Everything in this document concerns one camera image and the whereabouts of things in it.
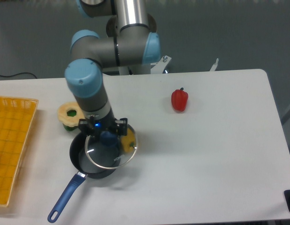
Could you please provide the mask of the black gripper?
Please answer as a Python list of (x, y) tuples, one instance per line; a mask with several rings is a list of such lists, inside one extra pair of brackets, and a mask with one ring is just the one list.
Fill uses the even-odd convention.
[(104, 131), (118, 136), (126, 136), (128, 130), (128, 119), (121, 118), (115, 120), (113, 115), (108, 114), (104, 118), (96, 119), (94, 115), (89, 118), (80, 119), (78, 128), (83, 135), (100, 136)]

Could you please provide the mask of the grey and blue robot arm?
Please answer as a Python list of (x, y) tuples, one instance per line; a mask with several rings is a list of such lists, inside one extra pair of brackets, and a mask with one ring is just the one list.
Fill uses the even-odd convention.
[(91, 30), (78, 31), (72, 37), (71, 63), (65, 69), (65, 78), (84, 114), (78, 128), (85, 136), (98, 136), (104, 131), (126, 135), (127, 119), (114, 117), (102, 70), (158, 62), (159, 35), (150, 31), (143, 0), (79, 0), (77, 6), (90, 18), (116, 17), (116, 34), (112, 37), (100, 38)]

